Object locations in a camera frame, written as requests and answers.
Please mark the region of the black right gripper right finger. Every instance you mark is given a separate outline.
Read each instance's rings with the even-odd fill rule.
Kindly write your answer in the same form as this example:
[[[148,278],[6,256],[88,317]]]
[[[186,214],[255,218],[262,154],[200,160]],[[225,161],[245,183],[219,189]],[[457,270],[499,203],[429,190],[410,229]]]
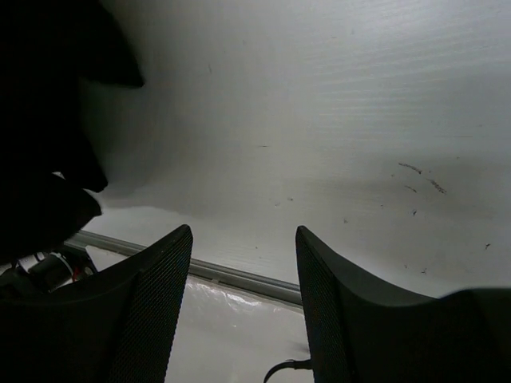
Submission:
[[[317,382],[509,381],[509,290],[414,293],[336,254],[303,226],[295,248]]]

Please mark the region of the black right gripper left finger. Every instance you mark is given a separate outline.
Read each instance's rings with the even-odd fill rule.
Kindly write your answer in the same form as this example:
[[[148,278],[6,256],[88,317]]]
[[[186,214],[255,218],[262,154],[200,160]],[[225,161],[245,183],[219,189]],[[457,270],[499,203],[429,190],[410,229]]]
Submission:
[[[192,244],[183,225],[54,292],[2,300],[2,381],[162,382]]]

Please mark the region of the black pleated skirt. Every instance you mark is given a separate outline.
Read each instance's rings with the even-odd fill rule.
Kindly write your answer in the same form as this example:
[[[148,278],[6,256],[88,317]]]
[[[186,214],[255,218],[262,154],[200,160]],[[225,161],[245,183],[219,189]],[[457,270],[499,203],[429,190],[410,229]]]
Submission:
[[[1,4],[1,260],[59,247],[101,214],[108,183],[81,125],[80,82],[145,83],[98,1]]]

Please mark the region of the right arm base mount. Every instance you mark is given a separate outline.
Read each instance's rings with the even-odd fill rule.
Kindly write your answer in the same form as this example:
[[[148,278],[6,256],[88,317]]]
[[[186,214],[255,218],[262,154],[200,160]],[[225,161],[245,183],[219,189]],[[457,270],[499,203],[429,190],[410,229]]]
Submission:
[[[1,272],[1,299],[49,294],[97,273],[86,252],[66,249],[38,252],[12,262]]]

